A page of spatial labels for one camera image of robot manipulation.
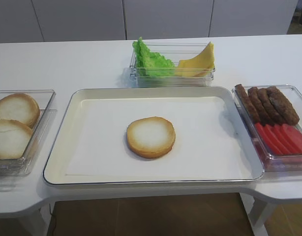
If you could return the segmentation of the green lettuce leaf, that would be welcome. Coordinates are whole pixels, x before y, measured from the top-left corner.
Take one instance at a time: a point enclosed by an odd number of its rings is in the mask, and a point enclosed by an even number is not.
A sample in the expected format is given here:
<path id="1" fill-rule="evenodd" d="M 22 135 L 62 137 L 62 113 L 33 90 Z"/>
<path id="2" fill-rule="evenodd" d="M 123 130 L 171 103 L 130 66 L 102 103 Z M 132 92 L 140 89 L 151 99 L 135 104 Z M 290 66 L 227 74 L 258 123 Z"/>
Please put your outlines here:
<path id="1" fill-rule="evenodd" d="M 152 52 L 143 42 L 142 37 L 134 41 L 133 49 L 136 55 L 136 68 L 140 76 L 170 77 L 173 76 L 175 65 L 159 52 Z"/>

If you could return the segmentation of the clear lettuce cheese container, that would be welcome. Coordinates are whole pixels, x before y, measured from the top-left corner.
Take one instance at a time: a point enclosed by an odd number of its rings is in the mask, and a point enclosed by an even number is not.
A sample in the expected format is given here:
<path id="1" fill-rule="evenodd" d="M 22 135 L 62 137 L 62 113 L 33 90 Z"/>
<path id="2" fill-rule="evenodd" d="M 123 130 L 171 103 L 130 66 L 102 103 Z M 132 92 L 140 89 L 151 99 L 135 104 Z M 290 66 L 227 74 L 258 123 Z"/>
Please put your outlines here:
<path id="1" fill-rule="evenodd" d="M 174 65 L 175 70 L 180 60 L 191 59 L 200 54 L 207 46 L 207 43 L 178 43 L 178 42 L 146 42 L 145 43 L 152 52 L 159 52 L 166 59 L 170 59 Z M 168 87 L 168 86 L 210 86 L 213 81 L 214 70 L 205 77 L 149 77 L 140 76 L 136 68 L 136 55 L 133 50 L 130 62 L 130 78 L 134 80 L 138 87 Z"/>

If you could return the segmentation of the flat yellow cheese slices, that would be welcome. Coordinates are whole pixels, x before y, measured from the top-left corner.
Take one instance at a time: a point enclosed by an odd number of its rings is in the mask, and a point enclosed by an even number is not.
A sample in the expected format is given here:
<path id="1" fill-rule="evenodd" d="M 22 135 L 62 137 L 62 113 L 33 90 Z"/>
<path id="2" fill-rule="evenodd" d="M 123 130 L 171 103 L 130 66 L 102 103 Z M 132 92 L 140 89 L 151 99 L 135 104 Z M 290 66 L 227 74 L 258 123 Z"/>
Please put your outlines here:
<path id="1" fill-rule="evenodd" d="M 186 60 L 180 60 L 174 75 L 177 77 L 205 77 L 214 70 L 214 64 L 207 68 L 186 68 Z"/>

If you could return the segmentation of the upright yellow cheese slice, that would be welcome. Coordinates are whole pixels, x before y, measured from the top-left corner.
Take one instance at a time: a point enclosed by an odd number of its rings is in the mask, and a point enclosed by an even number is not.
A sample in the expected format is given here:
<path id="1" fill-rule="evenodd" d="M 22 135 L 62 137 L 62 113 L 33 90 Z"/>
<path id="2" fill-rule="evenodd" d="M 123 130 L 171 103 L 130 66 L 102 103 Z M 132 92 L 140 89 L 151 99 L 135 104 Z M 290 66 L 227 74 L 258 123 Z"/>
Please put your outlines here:
<path id="1" fill-rule="evenodd" d="M 179 69 L 214 69 L 214 44 L 209 42 L 203 51 L 191 59 L 180 60 Z"/>

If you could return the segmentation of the bottom bun on tray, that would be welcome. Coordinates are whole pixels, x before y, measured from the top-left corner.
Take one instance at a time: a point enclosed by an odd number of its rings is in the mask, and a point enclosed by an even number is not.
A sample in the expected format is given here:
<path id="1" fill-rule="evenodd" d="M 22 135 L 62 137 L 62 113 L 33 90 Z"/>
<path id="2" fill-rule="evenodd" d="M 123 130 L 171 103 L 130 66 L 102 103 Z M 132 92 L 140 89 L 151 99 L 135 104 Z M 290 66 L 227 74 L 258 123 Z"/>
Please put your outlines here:
<path id="1" fill-rule="evenodd" d="M 126 130 L 129 149 L 146 158 L 160 158 L 169 153 L 175 143 L 172 123 L 162 117 L 149 117 L 133 121 Z"/>

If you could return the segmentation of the white metal baking tray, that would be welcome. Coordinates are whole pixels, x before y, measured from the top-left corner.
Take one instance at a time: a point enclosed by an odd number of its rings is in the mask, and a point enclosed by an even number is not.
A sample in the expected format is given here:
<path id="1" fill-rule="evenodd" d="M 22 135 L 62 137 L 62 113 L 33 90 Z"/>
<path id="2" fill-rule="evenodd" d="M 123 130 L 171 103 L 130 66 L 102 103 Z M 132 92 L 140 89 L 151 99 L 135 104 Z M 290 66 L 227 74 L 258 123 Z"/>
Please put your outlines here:
<path id="1" fill-rule="evenodd" d="M 162 117 L 172 150 L 147 160 L 126 142 L 135 120 Z M 97 88 L 75 92 L 43 175 L 53 185 L 229 182 L 260 179 L 264 167 L 223 87 Z"/>

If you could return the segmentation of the leftmost brown meat patty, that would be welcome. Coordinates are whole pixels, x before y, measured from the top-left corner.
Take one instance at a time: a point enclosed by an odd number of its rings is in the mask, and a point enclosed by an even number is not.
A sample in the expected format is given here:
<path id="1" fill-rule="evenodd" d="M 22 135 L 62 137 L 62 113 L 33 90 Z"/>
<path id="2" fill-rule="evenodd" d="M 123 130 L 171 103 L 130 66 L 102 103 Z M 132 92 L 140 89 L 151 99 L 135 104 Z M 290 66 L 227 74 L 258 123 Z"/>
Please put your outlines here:
<path id="1" fill-rule="evenodd" d="M 241 84 L 238 84 L 235 86 L 235 90 L 241 99 L 241 102 L 243 103 L 246 111 L 248 112 L 250 118 L 252 119 L 253 123 L 260 122 L 260 117 L 258 115 L 257 110 L 255 109 L 253 103 L 249 99 L 244 87 Z"/>

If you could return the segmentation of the brown meat patty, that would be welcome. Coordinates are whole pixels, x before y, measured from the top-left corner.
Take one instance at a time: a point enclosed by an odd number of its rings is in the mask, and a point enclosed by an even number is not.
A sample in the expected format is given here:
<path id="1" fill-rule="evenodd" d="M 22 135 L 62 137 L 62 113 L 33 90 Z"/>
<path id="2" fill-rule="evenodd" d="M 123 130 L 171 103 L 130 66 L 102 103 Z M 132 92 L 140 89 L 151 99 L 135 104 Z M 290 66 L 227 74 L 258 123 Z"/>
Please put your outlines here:
<path id="1" fill-rule="evenodd" d="M 272 119 L 266 112 L 261 100 L 258 98 L 258 88 L 251 87 L 248 90 L 248 96 L 259 115 L 262 125 L 272 124 Z"/>
<path id="2" fill-rule="evenodd" d="M 287 97 L 275 86 L 266 88 L 266 91 L 271 104 L 284 118 L 285 122 L 288 125 L 297 125 L 300 121 L 300 118 Z"/>
<path id="3" fill-rule="evenodd" d="M 272 105 L 269 96 L 267 94 L 267 90 L 265 88 L 260 88 L 258 89 L 257 94 L 258 94 L 258 98 L 262 102 L 264 109 L 266 110 L 267 114 L 271 118 L 272 123 L 276 123 L 279 125 L 284 124 L 285 119 L 278 113 L 278 111 Z"/>
<path id="4" fill-rule="evenodd" d="M 260 122 L 260 117 L 258 115 L 257 110 L 255 109 L 253 103 L 249 99 L 244 87 L 241 84 L 238 84 L 235 86 L 235 90 L 241 99 L 241 102 L 243 103 L 246 111 L 248 112 L 250 118 L 252 119 L 253 123 Z"/>

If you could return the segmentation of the red tomato slice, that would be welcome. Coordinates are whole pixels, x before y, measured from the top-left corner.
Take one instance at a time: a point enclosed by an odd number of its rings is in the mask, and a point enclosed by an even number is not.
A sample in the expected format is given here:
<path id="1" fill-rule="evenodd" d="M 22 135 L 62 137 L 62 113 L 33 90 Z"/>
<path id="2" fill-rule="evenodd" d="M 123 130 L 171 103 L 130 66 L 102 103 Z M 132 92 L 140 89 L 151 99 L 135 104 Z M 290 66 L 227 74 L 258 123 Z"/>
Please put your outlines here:
<path id="1" fill-rule="evenodd" d="M 264 131 L 270 140 L 271 150 L 275 155 L 290 155 L 292 154 L 292 148 L 283 138 L 279 131 L 276 131 L 275 127 L 270 125 L 264 126 Z"/>
<path id="2" fill-rule="evenodd" d="M 300 150 L 302 154 L 302 133 L 294 126 L 283 124 L 281 126 L 281 132 L 293 146 Z"/>
<path id="3" fill-rule="evenodd" d="M 271 134 L 269 131 L 265 129 L 260 123 L 255 124 L 255 128 L 257 129 L 258 134 L 262 138 L 263 142 L 267 145 L 271 154 L 274 155 L 283 155 L 283 146 L 277 139 L 274 134 Z"/>
<path id="4" fill-rule="evenodd" d="M 292 154 L 300 154 L 300 150 L 293 146 L 289 141 L 287 141 L 286 137 L 282 134 L 280 130 L 280 125 L 275 124 L 273 127 L 273 132 L 279 141 L 292 153 Z"/>

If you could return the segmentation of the clear left bun container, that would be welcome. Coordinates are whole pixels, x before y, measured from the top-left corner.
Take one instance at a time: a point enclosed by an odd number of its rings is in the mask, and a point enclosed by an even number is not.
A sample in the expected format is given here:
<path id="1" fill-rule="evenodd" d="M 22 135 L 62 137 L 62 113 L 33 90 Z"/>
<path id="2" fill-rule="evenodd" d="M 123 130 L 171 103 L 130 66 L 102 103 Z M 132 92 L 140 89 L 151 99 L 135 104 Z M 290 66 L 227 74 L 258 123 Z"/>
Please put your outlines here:
<path id="1" fill-rule="evenodd" d="M 56 96 L 54 90 L 0 90 L 0 100 L 15 93 L 30 95 L 39 105 L 40 116 L 36 125 L 31 128 L 33 134 L 21 158 L 0 159 L 0 176 L 27 175 L 32 170 L 43 144 L 44 134 L 56 113 L 53 107 Z"/>

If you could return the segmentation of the rear bun half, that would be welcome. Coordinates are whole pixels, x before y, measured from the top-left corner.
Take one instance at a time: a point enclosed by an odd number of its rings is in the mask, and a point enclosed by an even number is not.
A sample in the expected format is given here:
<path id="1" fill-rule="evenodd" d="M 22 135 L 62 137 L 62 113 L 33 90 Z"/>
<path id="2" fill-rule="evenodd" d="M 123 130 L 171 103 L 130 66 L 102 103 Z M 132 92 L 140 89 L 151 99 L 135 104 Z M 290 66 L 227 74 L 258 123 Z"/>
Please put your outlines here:
<path id="1" fill-rule="evenodd" d="M 0 119 L 16 120 L 33 128 L 39 116 L 39 105 L 30 95 L 15 93 L 0 100 Z"/>

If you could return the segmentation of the bun half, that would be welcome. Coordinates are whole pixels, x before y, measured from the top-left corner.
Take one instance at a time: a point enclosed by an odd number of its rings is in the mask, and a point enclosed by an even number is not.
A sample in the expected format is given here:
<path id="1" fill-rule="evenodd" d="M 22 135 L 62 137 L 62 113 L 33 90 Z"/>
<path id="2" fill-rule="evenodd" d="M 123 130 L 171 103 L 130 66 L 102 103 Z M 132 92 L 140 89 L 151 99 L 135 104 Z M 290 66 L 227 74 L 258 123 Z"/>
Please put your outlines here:
<path id="1" fill-rule="evenodd" d="M 39 105 L 30 95 L 15 93 L 0 100 L 0 119 L 16 120 L 33 128 L 39 116 Z"/>
<path id="2" fill-rule="evenodd" d="M 17 120 L 0 119 L 0 159 L 21 158 L 33 131 Z"/>

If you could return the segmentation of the rightmost brown meat patty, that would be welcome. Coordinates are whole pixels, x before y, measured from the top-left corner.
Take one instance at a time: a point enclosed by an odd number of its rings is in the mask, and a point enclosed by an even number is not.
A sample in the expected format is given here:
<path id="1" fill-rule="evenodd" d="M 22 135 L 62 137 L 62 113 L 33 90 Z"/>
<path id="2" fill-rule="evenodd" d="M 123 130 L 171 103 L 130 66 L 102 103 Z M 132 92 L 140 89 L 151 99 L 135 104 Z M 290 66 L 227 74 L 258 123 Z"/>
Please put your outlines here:
<path id="1" fill-rule="evenodd" d="M 297 125 L 300 121 L 300 118 L 287 97 L 275 86 L 266 88 L 266 91 L 271 104 L 284 118 L 285 122 L 288 125 Z"/>

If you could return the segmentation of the front bun half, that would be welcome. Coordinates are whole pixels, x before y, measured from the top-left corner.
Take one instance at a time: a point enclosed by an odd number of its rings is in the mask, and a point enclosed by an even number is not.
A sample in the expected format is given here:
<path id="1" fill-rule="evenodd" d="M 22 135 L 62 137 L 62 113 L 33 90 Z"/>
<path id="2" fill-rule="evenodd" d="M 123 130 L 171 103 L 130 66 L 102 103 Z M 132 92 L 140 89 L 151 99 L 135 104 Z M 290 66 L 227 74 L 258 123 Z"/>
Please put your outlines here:
<path id="1" fill-rule="evenodd" d="M 21 158 L 33 131 L 17 120 L 0 119 L 0 159 Z"/>

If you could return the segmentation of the rightmost red tomato slice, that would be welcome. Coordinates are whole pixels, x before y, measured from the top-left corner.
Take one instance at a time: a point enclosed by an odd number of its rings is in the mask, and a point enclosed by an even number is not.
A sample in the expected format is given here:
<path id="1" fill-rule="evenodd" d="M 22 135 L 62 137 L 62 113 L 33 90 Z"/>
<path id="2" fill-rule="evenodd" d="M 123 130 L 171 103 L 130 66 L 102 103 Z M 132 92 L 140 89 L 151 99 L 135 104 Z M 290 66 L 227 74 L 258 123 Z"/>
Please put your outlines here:
<path id="1" fill-rule="evenodd" d="M 293 146 L 300 150 L 302 154 L 302 133 L 294 126 L 283 124 L 281 126 L 281 132 Z"/>

